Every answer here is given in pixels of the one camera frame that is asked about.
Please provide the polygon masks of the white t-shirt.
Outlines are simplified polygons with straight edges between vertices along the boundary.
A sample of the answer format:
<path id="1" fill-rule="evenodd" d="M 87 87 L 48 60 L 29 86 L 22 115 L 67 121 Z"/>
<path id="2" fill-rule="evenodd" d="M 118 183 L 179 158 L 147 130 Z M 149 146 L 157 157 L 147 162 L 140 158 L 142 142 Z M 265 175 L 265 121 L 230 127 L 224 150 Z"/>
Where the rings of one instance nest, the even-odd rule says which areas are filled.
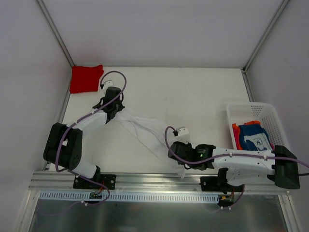
<path id="1" fill-rule="evenodd" d="M 185 168 L 168 157 L 169 150 L 164 137 L 167 125 L 164 122 L 130 108 L 117 113 L 114 120 L 119 122 L 164 165 L 168 166 L 173 173 L 180 178 L 185 177 Z"/>

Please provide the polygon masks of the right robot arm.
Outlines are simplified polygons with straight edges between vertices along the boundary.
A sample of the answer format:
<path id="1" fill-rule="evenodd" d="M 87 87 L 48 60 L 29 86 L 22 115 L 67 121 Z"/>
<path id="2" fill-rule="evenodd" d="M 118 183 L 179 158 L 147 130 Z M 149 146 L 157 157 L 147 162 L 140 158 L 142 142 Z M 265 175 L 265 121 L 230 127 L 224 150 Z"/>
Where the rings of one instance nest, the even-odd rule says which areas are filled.
<path id="1" fill-rule="evenodd" d="M 207 144 L 192 147 L 190 143 L 176 141 L 168 150 L 169 158 L 189 169 L 216 169 L 216 186 L 221 191 L 268 181 L 282 189 L 300 188 L 297 158 L 282 145 L 273 150 L 248 151 Z"/>

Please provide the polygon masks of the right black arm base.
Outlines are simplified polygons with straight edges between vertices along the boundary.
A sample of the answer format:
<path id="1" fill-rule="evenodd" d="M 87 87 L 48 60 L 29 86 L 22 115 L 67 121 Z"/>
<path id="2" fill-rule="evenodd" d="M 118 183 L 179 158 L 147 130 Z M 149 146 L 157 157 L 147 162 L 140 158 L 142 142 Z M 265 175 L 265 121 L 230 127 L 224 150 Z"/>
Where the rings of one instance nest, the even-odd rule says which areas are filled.
<path id="1" fill-rule="evenodd" d="M 227 183 L 225 177 L 217 176 L 202 176 L 200 178 L 201 190 L 204 192 L 221 192 L 227 194 L 228 192 L 242 192 L 243 186 L 232 186 Z"/>

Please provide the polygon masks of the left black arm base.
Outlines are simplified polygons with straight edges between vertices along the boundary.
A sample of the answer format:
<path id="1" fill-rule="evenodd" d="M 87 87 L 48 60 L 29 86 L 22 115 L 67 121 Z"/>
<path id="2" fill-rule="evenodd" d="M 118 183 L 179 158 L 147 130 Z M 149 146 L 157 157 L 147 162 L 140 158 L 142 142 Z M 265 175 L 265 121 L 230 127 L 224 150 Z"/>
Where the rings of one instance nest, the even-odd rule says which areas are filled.
<path id="1" fill-rule="evenodd" d="M 96 174 L 91 181 L 105 185 L 108 189 L 114 190 L 116 184 L 116 175 L 114 174 Z M 89 182 L 81 177 L 75 177 L 73 182 L 74 189 L 98 190 L 100 185 Z"/>

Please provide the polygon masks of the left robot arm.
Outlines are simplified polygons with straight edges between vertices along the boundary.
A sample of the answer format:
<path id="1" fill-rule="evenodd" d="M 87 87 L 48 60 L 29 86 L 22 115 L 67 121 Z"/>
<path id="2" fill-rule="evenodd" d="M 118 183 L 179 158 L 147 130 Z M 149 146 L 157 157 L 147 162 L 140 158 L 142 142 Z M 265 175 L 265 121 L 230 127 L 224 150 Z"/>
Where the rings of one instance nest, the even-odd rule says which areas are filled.
<path id="1" fill-rule="evenodd" d="M 110 86 L 105 88 L 105 96 L 85 116 L 71 125 L 55 123 L 44 149 L 44 160 L 83 176 L 89 188 L 97 188 L 101 183 L 100 168 L 82 159 L 83 138 L 114 119 L 124 109 L 122 102 L 121 89 Z"/>

